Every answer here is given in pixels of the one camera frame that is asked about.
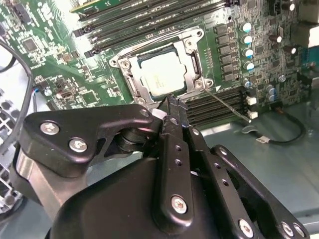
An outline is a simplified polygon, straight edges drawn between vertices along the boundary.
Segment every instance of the cable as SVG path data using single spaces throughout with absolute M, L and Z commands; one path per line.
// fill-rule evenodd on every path
M 16 58 L 12 56 L 9 64 L 6 67 L 0 69 L 0 73 L 6 72 L 7 70 L 9 70 L 12 66 L 14 66 L 15 62 L 16 62 Z
M 26 75 L 28 77 L 28 83 L 27 87 L 25 90 L 25 95 L 22 103 L 22 107 L 20 110 L 20 114 L 15 122 L 15 126 L 13 127 L 12 133 L 8 136 L 7 139 L 4 140 L 3 144 L 0 145 L 0 154 L 3 154 L 6 152 L 6 150 L 10 147 L 11 144 L 13 144 L 19 133 L 20 129 L 22 126 L 22 123 L 24 121 L 24 118 L 27 115 L 29 105 L 31 102 L 31 97 L 32 97 L 32 91 L 33 91 L 33 82 L 34 82 L 34 77 L 33 73 L 30 69 L 30 67 L 27 65 L 27 63 L 20 57 L 20 55 L 15 52 L 11 47 L 9 47 L 5 42 L 0 41 L 0 46 L 2 46 L 4 49 L 6 49 L 9 53 L 12 54 L 12 56 L 22 65 L 24 68 Z
M 262 135 L 261 133 L 259 133 L 256 128 L 251 128 L 246 133 L 249 133 L 249 134 L 255 136 L 257 138 L 256 140 L 258 142 L 260 142 L 260 143 L 269 143 L 269 144 L 274 144 L 274 145 L 289 145 L 289 144 L 292 144 L 292 143 L 302 139 L 303 137 L 305 137 L 306 128 L 305 128 L 304 124 L 302 122 L 300 122 L 299 119 L 297 119 L 296 117 L 290 115 L 287 112 L 284 112 L 281 107 L 275 107 L 275 108 L 273 108 L 273 111 L 275 111 L 278 114 L 286 117 L 289 121 L 291 121 L 294 124 L 296 124 L 299 127 L 299 129 L 300 129 L 300 133 L 295 138 L 293 138 L 291 140 L 288 140 L 288 141 L 277 141 L 277 140 L 274 140 L 274 139 L 270 139 L 270 138 Z

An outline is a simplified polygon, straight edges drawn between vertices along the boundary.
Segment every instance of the electronic component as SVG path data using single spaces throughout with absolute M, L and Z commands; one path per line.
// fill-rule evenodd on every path
M 284 46 L 283 50 L 290 55 L 294 55 L 297 52 L 297 49 L 294 46 Z
M 222 64 L 227 64 L 227 63 L 232 62 L 233 58 L 231 57 L 231 55 L 221 56 L 220 61 Z
M 228 35 L 220 36 L 220 37 L 217 38 L 217 42 L 220 45 L 227 44 L 227 43 L 229 43 L 229 36 Z
M 300 22 L 292 27 L 291 41 L 297 45 L 311 48 L 319 45 L 318 35 L 319 25 Z
M 25 50 L 27 52 L 32 52 L 38 49 L 33 39 L 28 39 L 22 42 L 22 45 L 24 46 Z
M 228 33 L 228 26 L 225 24 L 215 27 L 215 32 L 217 35 L 224 35 Z
M 279 35 L 270 35 L 269 40 L 275 43 L 280 43 L 283 40 L 283 38 Z
M 319 23 L 319 5 L 311 1 L 301 2 L 298 7 L 298 20 Z
M 232 64 L 222 66 L 223 72 L 228 73 L 234 70 L 234 66 Z

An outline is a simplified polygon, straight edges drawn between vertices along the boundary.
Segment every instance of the small connector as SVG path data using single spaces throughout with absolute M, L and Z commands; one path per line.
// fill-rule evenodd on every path
M 251 120 L 253 120 L 253 119 L 255 119 L 255 118 L 258 118 L 258 112 L 248 111 L 247 114 L 248 114 L 248 117 L 249 117 Z
M 249 106 L 252 106 L 252 105 L 257 104 L 257 98 L 256 98 L 256 97 L 249 97 L 249 96 L 247 96 L 247 97 L 246 97 L 246 101 L 247 101 L 247 104 L 248 104 Z

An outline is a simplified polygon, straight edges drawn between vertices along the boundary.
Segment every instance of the electrolytic capacitor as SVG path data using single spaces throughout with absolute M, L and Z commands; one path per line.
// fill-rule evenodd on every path
M 291 1 L 289 2 L 283 2 L 281 4 L 281 9 L 285 11 L 293 11 L 295 10 L 296 5 L 292 3 Z
M 245 35 L 241 38 L 241 42 L 248 45 L 253 42 L 253 38 L 251 36 Z
M 251 87 L 251 82 L 250 82 L 247 78 L 245 78 L 245 79 L 243 80 L 243 86 L 244 86 L 245 88 L 249 88 L 249 87 Z
M 254 65 L 254 63 L 252 63 L 252 62 L 250 62 L 250 61 L 247 61 L 247 62 L 244 64 L 243 67 L 244 67 L 244 69 L 250 71 L 250 70 L 252 70 L 252 69 L 255 68 L 255 65 Z
M 245 22 L 243 24 L 240 25 L 240 29 L 244 32 L 250 32 L 251 30 L 251 24 L 249 22 Z
M 270 35 L 269 40 L 276 42 L 276 43 L 280 43 L 283 40 L 283 38 L 279 35 Z
M 254 55 L 254 51 L 252 49 L 246 48 L 243 50 L 243 56 L 251 58 Z
M 297 52 L 297 49 L 294 46 L 284 46 L 283 47 L 284 52 L 294 55 Z

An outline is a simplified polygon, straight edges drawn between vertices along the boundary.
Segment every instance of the mounting hole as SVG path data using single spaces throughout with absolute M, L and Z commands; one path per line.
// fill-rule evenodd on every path
M 176 149 L 177 151 L 181 152 L 181 148 L 180 148 L 179 145 L 175 145 L 175 149 Z
M 181 166 L 182 165 L 182 163 L 181 163 L 181 161 L 179 159 L 175 159 L 175 164 L 177 166 Z
M 229 186 L 228 182 L 227 182 L 225 179 L 223 179 L 222 182 L 223 182 L 223 184 L 224 184 L 226 187 Z

